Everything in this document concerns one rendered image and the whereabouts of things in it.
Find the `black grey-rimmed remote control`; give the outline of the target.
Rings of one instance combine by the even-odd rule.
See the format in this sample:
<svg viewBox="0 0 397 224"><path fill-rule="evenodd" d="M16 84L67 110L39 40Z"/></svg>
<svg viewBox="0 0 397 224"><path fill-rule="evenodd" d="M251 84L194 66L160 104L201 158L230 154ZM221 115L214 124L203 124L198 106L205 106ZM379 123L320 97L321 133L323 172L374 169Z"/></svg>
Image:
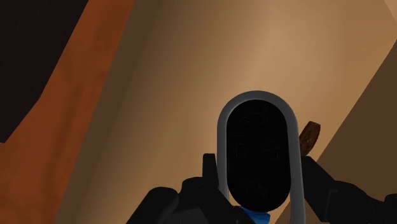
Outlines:
<svg viewBox="0 0 397 224"><path fill-rule="evenodd" d="M219 190L251 213L268 213L290 201L290 224L306 224L296 116L265 91L235 96L217 124Z"/></svg>

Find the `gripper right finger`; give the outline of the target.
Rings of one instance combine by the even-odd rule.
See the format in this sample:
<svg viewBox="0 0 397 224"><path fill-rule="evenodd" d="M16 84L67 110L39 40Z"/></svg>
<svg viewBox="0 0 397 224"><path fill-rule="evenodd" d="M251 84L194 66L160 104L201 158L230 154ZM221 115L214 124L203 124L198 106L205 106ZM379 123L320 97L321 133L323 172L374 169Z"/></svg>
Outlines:
<svg viewBox="0 0 397 224"><path fill-rule="evenodd" d="M397 224L397 193L383 201L356 185L333 179L315 160L304 156L304 197L320 221L329 224Z"/></svg>

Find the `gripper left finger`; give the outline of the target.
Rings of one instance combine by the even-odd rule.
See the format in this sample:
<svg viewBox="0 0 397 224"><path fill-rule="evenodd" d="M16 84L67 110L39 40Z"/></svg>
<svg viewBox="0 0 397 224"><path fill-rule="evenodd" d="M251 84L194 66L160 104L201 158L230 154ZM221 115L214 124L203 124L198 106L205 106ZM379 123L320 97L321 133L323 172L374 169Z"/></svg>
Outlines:
<svg viewBox="0 0 397 224"><path fill-rule="evenodd" d="M248 224L248 215L218 189L216 157L205 153L202 176L188 178L181 190L151 189L126 224Z"/></svg>

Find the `brown wooden stick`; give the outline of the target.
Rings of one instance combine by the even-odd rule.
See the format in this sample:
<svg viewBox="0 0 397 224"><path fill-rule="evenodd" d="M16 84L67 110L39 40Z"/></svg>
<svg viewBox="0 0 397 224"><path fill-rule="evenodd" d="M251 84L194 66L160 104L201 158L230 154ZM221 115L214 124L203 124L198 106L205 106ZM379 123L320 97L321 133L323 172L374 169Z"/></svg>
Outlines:
<svg viewBox="0 0 397 224"><path fill-rule="evenodd" d="M309 121L304 127L299 136L301 156L306 156L313 149L318 140L320 130L321 125L312 121Z"/></svg>

